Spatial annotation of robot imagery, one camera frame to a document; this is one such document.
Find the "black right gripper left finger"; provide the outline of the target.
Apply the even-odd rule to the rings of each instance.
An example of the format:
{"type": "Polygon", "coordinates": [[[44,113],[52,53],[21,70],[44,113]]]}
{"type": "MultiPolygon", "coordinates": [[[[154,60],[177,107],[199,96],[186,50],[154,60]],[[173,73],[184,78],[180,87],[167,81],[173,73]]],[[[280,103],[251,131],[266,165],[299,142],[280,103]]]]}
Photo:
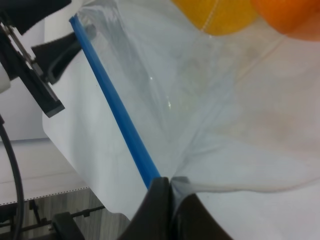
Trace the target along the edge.
{"type": "Polygon", "coordinates": [[[119,240],[173,240],[171,228],[171,189],[166,177],[154,178],[119,240]]]}

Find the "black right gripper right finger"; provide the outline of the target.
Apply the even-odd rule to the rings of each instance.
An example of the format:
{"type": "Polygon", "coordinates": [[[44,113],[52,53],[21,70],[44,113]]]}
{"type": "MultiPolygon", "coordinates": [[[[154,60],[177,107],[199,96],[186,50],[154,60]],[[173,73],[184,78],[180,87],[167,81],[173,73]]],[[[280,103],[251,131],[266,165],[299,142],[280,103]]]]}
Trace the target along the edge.
{"type": "Polygon", "coordinates": [[[187,196],[172,219],[173,240],[230,240],[196,194],[187,196]]]}

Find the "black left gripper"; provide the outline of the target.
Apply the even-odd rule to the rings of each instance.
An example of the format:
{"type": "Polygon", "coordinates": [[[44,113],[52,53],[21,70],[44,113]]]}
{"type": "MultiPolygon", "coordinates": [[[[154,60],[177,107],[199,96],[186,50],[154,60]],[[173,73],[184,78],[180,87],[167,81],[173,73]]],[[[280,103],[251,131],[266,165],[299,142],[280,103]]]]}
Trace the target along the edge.
{"type": "Polygon", "coordinates": [[[69,0],[2,0],[0,2],[0,63],[10,81],[20,78],[47,117],[64,110],[51,89],[73,58],[82,50],[75,33],[31,47],[31,58],[14,33],[21,35],[69,0]]]}

